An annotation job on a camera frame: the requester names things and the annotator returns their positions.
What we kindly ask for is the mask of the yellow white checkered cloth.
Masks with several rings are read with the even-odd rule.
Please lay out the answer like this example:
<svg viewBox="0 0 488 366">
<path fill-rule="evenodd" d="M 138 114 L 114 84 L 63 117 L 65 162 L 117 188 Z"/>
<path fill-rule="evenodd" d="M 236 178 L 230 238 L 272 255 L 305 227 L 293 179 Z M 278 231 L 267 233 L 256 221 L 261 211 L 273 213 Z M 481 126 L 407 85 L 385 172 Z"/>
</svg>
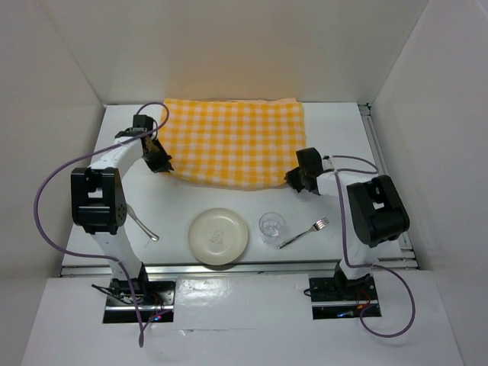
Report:
<svg viewBox="0 0 488 366">
<path fill-rule="evenodd" d="M 235 189 L 276 188 L 306 146 L 304 108 L 277 101 L 165 99 L 159 142 L 176 177 Z"/>
</svg>

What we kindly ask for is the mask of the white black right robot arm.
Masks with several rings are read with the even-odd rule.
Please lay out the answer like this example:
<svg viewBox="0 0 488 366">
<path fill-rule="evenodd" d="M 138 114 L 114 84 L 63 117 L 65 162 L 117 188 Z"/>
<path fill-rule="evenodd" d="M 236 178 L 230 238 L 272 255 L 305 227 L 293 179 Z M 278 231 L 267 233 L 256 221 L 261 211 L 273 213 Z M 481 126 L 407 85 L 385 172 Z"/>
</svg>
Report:
<svg viewBox="0 0 488 366">
<path fill-rule="evenodd" d="M 335 267 L 332 290 L 313 291 L 314 297 L 350 300 L 362 291 L 369 294 L 370 271 L 377 261 L 377 247 L 398 239 L 409 229 L 409 217 L 387 175 L 371 171 L 335 169 L 332 157 L 314 148 L 297 151 L 298 166 L 285 175 L 289 193 L 265 192 L 232 203 L 246 209 L 258 223 L 249 228 L 247 246 L 239 255 L 237 228 L 220 208 L 196 211 L 197 200 L 186 193 L 165 195 L 155 215 L 156 229 L 171 247 L 167 258 L 187 249 L 210 267 L 223 267 L 238 259 L 247 262 L 317 261 L 328 244 L 342 244 L 342 259 Z"/>
</svg>

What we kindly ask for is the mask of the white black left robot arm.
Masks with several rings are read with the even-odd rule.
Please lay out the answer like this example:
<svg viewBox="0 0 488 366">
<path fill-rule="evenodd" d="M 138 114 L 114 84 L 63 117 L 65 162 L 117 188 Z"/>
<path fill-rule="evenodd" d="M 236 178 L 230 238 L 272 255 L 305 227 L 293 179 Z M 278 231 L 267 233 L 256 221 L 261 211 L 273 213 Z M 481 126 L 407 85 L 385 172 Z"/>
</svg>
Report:
<svg viewBox="0 0 488 366">
<path fill-rule="evenodd" d="M 116 135 L 114 149 L 88 168 L 73 169 L 70 177 L 74 224 L 82 227 L 110 259 L 112 292 L 134 304 L 144 303 L 151 287 L 145 266 L 128 239 L 126 219 L 131 217 L 151 239 L 157 241 L 159 237 L 142 224 L 127 203 L 122 178 L 139 159 L 154 173 L 173 170 L 171 156 L 155 133 L 138 137 L 155 128 L 156 121 L 150 116 L 134 115 L 133 126 Z"/>
</svg>

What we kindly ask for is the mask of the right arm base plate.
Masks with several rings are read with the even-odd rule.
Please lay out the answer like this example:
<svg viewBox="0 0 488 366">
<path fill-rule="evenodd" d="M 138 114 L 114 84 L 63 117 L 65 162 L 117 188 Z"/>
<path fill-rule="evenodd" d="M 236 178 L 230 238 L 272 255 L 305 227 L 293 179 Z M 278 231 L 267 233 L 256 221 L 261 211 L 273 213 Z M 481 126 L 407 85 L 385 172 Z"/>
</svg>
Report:
<svg viewBox="0 0 488 366">
<path fill-rule="evenodd" d="M 311 300 L 313 319 L 353 319 L 362 311 L 363 317 L 381 317 L 376 284 L 366 278 L 347 283 L 336 277 L 310 278 L 303 291 Z"/>
</svg>

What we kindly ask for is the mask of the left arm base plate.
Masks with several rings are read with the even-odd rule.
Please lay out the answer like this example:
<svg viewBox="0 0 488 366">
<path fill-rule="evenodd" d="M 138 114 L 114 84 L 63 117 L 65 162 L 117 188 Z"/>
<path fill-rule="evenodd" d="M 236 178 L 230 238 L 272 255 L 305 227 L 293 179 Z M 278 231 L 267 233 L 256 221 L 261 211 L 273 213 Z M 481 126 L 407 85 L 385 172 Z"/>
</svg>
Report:
<svg viewBox="0 0 488 366">
<path fill-rule="evenodd" d="M 91 286 L 105 295 L 104 324 L 136 323 L 137 317 L 130 294 L 120 293 L 112 287 Z M 147 294 L 137 293 L 136 299 L 143 323 L 172 323 L 174 321 L 176 281 L 151 281 Z"/>
</svg>

